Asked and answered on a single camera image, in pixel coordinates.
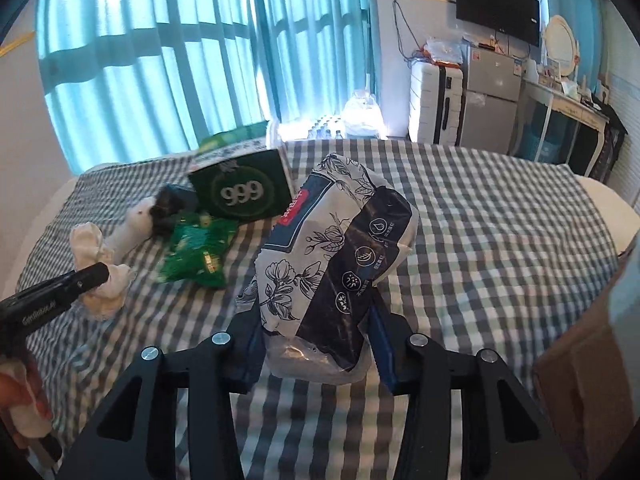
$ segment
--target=white suitcase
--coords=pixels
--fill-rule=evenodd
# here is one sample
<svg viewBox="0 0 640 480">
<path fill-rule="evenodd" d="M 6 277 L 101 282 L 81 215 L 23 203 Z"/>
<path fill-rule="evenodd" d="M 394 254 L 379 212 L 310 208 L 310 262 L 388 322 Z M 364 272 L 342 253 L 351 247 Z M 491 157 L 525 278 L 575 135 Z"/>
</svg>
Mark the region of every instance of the white suitcase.
<svg viewBox="0 0 640 480">
<path fill-rule="evenodd" d="M 409 95 L 410 139 L 455 145 L 462 109 L 462 70 L 415 62 Z"/>
</svg>

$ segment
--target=bed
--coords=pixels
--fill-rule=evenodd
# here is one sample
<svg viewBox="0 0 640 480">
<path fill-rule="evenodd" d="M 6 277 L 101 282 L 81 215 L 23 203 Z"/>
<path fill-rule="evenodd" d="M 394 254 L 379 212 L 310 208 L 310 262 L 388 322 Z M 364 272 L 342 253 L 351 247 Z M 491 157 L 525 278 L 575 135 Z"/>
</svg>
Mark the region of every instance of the bed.
<svg viewBox="0 0 640 480">
<path fill-rule="evenodd" d="M 404 141 L 318 140 L 287 149 L 298 185 L 323 156 L 336 152 L 399 189 L 421 222 L 415 253 L 379 285 L 385 302 L 448 349 L 497 349 L 531 392 L 533 362 L 588 308 L 640 227 L 640 218 L 615 193 L 578 180 L 566 166 Z M 93 221 L 108 234 L 137 200 L 166 182 L 184 182 L 190 159 L 185 154 L 110 166 L 68 183 L 34 222 L 25 260 L 18 260 L 5 295 L 69 270 L 74 224 Z M 224 291 L 157 283 L 164 249 L 148 240 L 125 261 L 138 276 L 114 319 L 91 320 L 76 305 L 31 338 L 64 446 L 142 348 L 190 348 L 228 324 L 272 225 L 266 220 L 239 229 L 225 259 Z M 188 478 L 187 402 L 183 393 L 179 478 Z M 390 396 L 375 367 L 364 381 L 338 387 L 279 379 L 264 367 L 254 391 L 234 396 L 232 405 L 247 478 L 392 476 L 407 402 Z M 457 478 L 455 394 L 452 418 L 449 477 Z"/>
</svg>

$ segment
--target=red label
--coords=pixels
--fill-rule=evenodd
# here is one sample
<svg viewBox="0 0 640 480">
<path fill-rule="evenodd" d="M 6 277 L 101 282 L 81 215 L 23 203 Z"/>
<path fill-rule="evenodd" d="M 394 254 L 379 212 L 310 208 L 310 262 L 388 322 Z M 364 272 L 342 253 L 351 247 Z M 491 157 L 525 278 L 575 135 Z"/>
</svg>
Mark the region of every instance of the red label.
<svg viewBox="0 0 640 480">
<path fill-rule="evenodd" d="M 280 217 L 278 223 L 282 225 L 289 225 L 302 208 L 302 205 L 303 203 L 305 203 L 305 200 L 308 196 L 308 190 L 301 189 L 300 192 L 296 195 L 295 199 L 293 199 L 293 202 L 291 202 L 291 204 L 289 204 L 289 207 L 287 207 L 284 215 Z"/>
</svg>

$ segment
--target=metal screw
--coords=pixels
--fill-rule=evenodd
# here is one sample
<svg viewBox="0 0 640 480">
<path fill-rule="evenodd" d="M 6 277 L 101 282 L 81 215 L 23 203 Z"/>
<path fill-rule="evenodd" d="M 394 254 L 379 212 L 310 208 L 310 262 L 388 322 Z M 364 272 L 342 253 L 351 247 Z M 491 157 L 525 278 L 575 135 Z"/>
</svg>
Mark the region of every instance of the metal screw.
<svg viewBox="0 0 640 480">
<path fill-rule="evenodd" d="M 427 346 L 429 338 L 424 334 L 412 334 L 409 338 L 409 343 L 414 346 Z"/>
<path fill-rule="evenodd" d="M 148 346 L 142 351 L 142 358 L 145 361 L 153 361 L 159 355 L 159 351 L 155 346 Z"/>
<path fill-rule="evenodd" d="M 231 336 L 226 332 L 217 332 L 211 336 L 211 342 L 214 345 L 226 345 L 231 341 Z"/>
<path fill-rule="evenodd" d="M 495 363 L 498 360 L 498 354 L 489 348 L 485 348 L 480 351 L 480 358 L 487 363 Z"/>
</svg>

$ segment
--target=green plastic package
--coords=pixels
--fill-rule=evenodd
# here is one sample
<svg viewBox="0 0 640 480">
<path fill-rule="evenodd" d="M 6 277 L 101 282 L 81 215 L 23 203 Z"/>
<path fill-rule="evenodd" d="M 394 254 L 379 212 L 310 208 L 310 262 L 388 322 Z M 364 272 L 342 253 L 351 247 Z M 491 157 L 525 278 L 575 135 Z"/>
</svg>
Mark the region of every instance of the green plastic package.
<svg viewBox="0 0 640 480">
<path fill-rule="evenodd" d="M 236 234 L 238 222 L 207 214 L 185 214 L 171 236 L 159 282 L 193 280 L 203 286 L 224 288 L 222 255 Z"/>
</svg>

